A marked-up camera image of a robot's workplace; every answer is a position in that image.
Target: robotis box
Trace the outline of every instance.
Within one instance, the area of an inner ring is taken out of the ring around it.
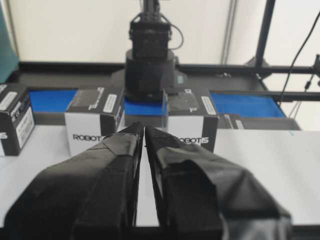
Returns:
[[[213,152],[219,116],[205,88],[173,87],[167,94],[167,132],[186,144],[198,144]]]
[[[0,156],[18,156],[34,127],[27,87],[0,84]]]
[[[69,150],[75,156],[123,127],[124,89],[81,87],[64,113]]]

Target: black electrical tape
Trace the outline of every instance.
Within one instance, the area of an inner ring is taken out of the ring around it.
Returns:
[[[121,239],[136,220],[143,129],[134,123],[39,173],[5,217],[9,239]]]
[[[212,234],[213,238],[221,225],[223,239],[289,239],[292,228],[290,214],[247,169],[196,144],[185,144],[153,127],[146,127],[145,138],[157,214],[162,226],[174,227],[178,236],[192,231],[195,237],[190,239],[197,239],[197,232],[207,238]],[[205,181],[201,181],[200,176],[196,182],[188,177],[180,178],[180,181],[172,180],[175,176],[192,174],[202,175],[210,183],[210,188],[207,184],[203,187]],[[197,187],[189,191],[172,190],[188,188],[190,185]],[[200,195],[211,201],[211,209],[208,204],[200,204]],[[202,208],[206,211],[200,215],[194,214]]]

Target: white wall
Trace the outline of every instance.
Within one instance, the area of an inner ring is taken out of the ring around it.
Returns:
[[[238,0],[228,64],[243,64],[255,55],[265,4],[266,0]],[[265,60],[270,65],[291,65],[319,11],[319,0],[277,0]],[[313,65],[316,54],[320,54],[319,42],[320,22],[297,59],[296,66]],[[286,78],[286,74],[273,74],[264,82],[270,90],[281,91]],[[309,78],[309,75],[292,74],[286,90],[302,92]],[[310,92],[320,92],[318,81],[317,77],[313,79]],[[287,115],[294,104],[282,104]],[[296,120],[304,130],[320,131],[320,103],[303,102]]]
[[[176,51],[181,63],[218,64],[221,58],[229,0],[161,1],[162,12],[179,26],[185,45]],[[266,0],[238,0],[228,64],[243,64],[256,52]],[[138,0],[10,0],[22,61],[124,62],[131,47],[129,21]],[[319,0],[277,0],[265,59],[290,65],[320,10]],[[170,46],[179,44],[174,32]],[[297,65],[310,66],[320,53],[320,22]],[[292,75],[288,91],[303,91],[309,76]],[[265,80],[280,91],[285,74]],[[319,91],[315,78],[310,91]],[[289,114],[293,103],[284,103]],[[305,130],[320,130],[320,103],[304,102],[297,121]]]
[[[131,48],[129,21],[138,0],[10,0],[22,61],[124,62]],[[162,1],[162,12],[181,28],[182,63],[218,63],[229,0]],[[170,44],[181,38],[174,32]]]
[[[311,26],[320,11],[319,0],[278,0],[276,1],[265,59],[272,65],[290,65],[297,54]],[[296,66],[312,66],[316,54],[320,54],[320,22],[299,55]],[[280,91],[287,78],[286,74],[275,74],[266,80],[270,90]],[[309,75],[291,75],[288,91],[303,91]],[[319,79],[315,77],[310,92],[320,92]],[[289,114],[292,103],[284,103],[283,110]],[[296,120],[304,130],[320,131],[320,103],[303,102]]]

